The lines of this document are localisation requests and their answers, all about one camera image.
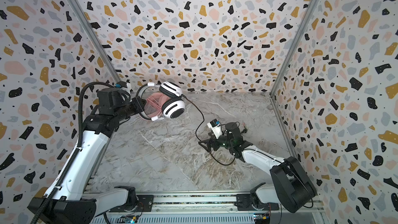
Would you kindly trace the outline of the pink headphones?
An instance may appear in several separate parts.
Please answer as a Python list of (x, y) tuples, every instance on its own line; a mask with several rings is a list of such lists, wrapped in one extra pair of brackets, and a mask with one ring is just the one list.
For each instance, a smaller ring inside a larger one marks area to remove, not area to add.
[(146, 98), (144, 112), (150, 120), (162, 116), (162, 106), (170, 99), (169, 96), (156, 92)]

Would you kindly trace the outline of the white black headphones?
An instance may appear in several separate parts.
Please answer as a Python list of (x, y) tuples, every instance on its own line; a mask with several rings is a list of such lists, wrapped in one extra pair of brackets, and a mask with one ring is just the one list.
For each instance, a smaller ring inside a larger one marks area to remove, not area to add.
[(150, 120), (145, 112), (139, 113), (143, 119), (148, 121), (157, 121), (164, 118), (175, 119), (184, 113), (186, 104), (182, 99), (184, 95), (179, 86), (171, 82), (163, 82), (161, 84), (147, 83), (139, 88), (136, 93), (136, 97), (141, 97), (141, 99), (146, 101), (146, 99), (143, 97), (143, 94), (149, 88), (157, 88), (158, 92), (169, 96), (170, 99), (162, 106), (163, 113), (161, 117)]

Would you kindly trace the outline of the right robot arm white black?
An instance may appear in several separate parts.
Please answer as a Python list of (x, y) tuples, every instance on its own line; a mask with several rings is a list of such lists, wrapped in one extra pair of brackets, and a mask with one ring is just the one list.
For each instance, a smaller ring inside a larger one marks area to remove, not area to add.
[(297, 158), (272, 155), (244, 140), (242, 134), (247, 129), (240, 130), (237, 122), (221, 124), (214, 119), (207, 126), (211, 130), (209, 138), (198, 143), (209, 154), (225, 148), (234, 161), (240, 160), (255, 166), (272, 179), (272, 185), (261, 183), (251, 189), (249, 194), (239, 197), (237, 207), (271, 210), (273, 205), (279, 204), (290, 213), (295, 213), (302, 207), (308, 207), (308, 202), (314, 202), (316, 187)]

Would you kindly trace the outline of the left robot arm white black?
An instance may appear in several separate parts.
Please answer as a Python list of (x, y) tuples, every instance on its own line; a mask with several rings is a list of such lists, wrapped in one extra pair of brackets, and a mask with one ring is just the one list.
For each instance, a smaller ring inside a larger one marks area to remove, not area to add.
[(72, 154), (56, 180), (42, 197), (34, 197), (28, 209), (34, 213), (32, 223), (42, 220), (46, 224), (88, 224), (94, 217), (115, 207), (126, 211), (137, 208), (135, 188), (118, 186), (103, 193), (85, 194), (86, 186), (97, 171), (112, 135), (130, 117), (144, 111), (140, 96), (102, 83), (105, 88), (97, 92), (99, 104), (87, 117), (83, 116), (86, 91), (84, 86), (78, 101), (78, 135)]

